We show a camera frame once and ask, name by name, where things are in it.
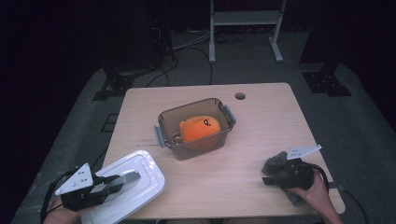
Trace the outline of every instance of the black cable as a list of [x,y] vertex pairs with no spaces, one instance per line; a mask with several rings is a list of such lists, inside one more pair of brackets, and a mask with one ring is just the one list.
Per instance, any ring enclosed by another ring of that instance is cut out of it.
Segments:
[[316,164],[312,164],[312,163],[308,163],[312,168],[314,168],[314,169],[316,169],[316,170],[318,170],[319,172],[320,172],[320,174],[321,174],[321,176],[322,176],[322,178],[323,178],[323,182],[324,182],[324,184],[325,184],[325,186],[326,186],[326,189],[327,189],[327,192],[329,192],[329,189],[330,189],[330,187],[329,187],[329,180],[328,180],[328,178],[327,178],[327,176],[326,176],[326,173],[324,172],[324,170],[320,167],[320,166],[318,166],[318,165],[316,165]]
[[209,57],[207,56],[207,54],[206,54],[203,50],[201,50],[201,49],[196,49],[196,48],[182,48],[182,49],[194,49],[194,50],[198,50],[198,51],[201,51],[201,52],[205,55],[207,61],[209,62],[209,66],[210,66],[210,79],[209,79],[209,85],[212,85],[212,79],[213,79],[213,66],[212,66],[212,63],[209,61]]
[[168,76],[167,72],[161,67],[161,70],[163,71],[163,73],[165,74],[165,78],[166,78],[166,86],[170,87],[171,86],[171,78]]
[[240,33],[240,35],[242,37],[238,38],[236,35],[229,35],[229,34],[219,33],[219,34],[216,35],[215,42],[217,44],[222,44],[222,45],[231,45],[233,43],[236,43],[236,42],[239,42],[239,41],[243,41],[245,39],[244,34]]
[[158,76],[154,77],[154,78],[146,85],[146,88],[147,88],[155,79],[157,79],[158,77],[160,77],[160,76],[162,76],[162,75],[166,75],[166,76],[167,76],[167,73],[168,73],[168,72],[170,72],[170,71],[172,71],[172,70],[174,70],[174,69],[176,68],[176,66],[177,66],[177,64],[178,64],[178,58],[177,58],[176,56],[174,56],[174,58],[176,59],[175,65],[174,65],[171,69],[169,69],[168,71],[164,71],[164,72],[162,72],[161,74],[159,74]]
[[105,150],[102,151],[102,153],[98,156],[98,158],[96,158],[96,160],[93,162],[91,169],[93,169],[93,167],[95,167],[96,163],[99,162],[99,159],[103,156],[103,154],[105,154],[105,152],[108,150],[108,147],[105,148]]
[[58,206],[56,206],[56,207],[54,207],[54,208],[51,208],[50,210],[47,211],[47,214],[50,213],[50,212],[52,212],[53,210],[59,208],[59,207],[62,206],[62,205],[64,205],[64,204],[63,204],[63,203],[60,203],[60,204],[58,204]]
[[363,213],[364,216],[364,221],[366,224],[369,224],[369,218],[367,216],[366,211],[364,210],[363,206],[361,205],[361,203],[358,201],[358,199],[356,199],[352,193],[349,192],[349,190],[347,190],[344,185],[340,184],[338,185],[338,190],[343,191],[344,193],[346,193],[359,207],[359,209],[361,210],[361,212]]
[[64,174],[58,176],[58,177],[55,179],[55,181],[52,182],[52,183],[49,185],[49,189],[47,190],[46,197],[44,198],[43,206],[41,207],[41,212],[40,212],[41,223],[43,223],[44,220],[46,219],[47,213],[55,209],[55,208],[54,208],[54,209],[51,209],[51,210],[47,211],[48,205],[49,205],[49,203],[50,203],[50,198],[52,197],[52,193],[53,193],[53,191],[55,191],[55,188],[56,188],[58,182],[59,182],[62,178],[66,177],[66,176],[68,176],[68,175],[72,175],[72,174],[75,173],[77,170],[78,170],[78,169],[74,169],[74,170],[65,172]]

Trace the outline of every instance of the table hole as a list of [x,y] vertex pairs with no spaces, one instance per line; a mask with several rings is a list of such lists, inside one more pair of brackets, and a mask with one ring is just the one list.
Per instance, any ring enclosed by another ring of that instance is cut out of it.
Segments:
[[242,92],[237,92],[237,93],[235,94],[235,98],[236,98],[237,100],[245,100],[245,98],[247,98],[247,97],[246,97],[246,95],[245,95],[244,93],[242,93]]

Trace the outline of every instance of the orange object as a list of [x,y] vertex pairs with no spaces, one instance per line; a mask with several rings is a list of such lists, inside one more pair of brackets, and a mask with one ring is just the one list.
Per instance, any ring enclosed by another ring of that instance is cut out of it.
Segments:
[[179,123],[184,143],[221,131],[219,122],[210,116],[198,116]]

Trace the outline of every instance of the hand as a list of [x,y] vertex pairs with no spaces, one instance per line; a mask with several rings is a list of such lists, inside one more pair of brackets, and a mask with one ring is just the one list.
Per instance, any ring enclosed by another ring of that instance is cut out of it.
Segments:
[[321,179],[318,170],[314,169],[314,184],[308,190],[300,188],[288,189],[289,191],[299,195],[306,203],[311,205],[323,218],[326,224],[341,224],[343,221],[335,211],[329,192]]
[[62,205],[59,206],[60,204],[62,204],[62,199],[60,196],[56,196],[51,206],[51,209],[55,209],[47,213],[44,224],[73,224],[77,221],[79,216],[91,209],[86,208],[77,212],[73,212],[67,208],[64,208]]

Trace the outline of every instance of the wooden table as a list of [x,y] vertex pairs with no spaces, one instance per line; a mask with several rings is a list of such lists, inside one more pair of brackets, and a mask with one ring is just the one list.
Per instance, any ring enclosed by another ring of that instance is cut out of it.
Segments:
[[[246,99],[237,100],[238,92]],[[236,125],[224,147],[177,161],[172,150],[161,148],[156,140],[158,116],[167,109],[211,97],[231,108]],[[132,214],[133,219],[298,216],[316,212],[307,205],[294,207],[280,188],[265,186],[262,167],[268,158],[290,147],[316,144],[286,83],[130,89],[104,167],[144,149],[163,171],[165,190]],[[303,160],[322,167],[332,181],[320,151]],[[338,190],[331,189],[330,196],[337,212],[343,213],[345,205]]]

